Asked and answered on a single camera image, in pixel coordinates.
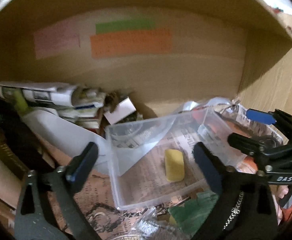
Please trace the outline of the person's right hand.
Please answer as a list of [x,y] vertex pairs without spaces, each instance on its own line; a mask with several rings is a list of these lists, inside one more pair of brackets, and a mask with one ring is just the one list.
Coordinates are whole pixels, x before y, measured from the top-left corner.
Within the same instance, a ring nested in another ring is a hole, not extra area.
[[288,194],[289,192],[289,188],[287,185],[278,185],[277,186],[277,192],[276,192],[276,196],[279,199],[282,199],[286,196],[286,194]]

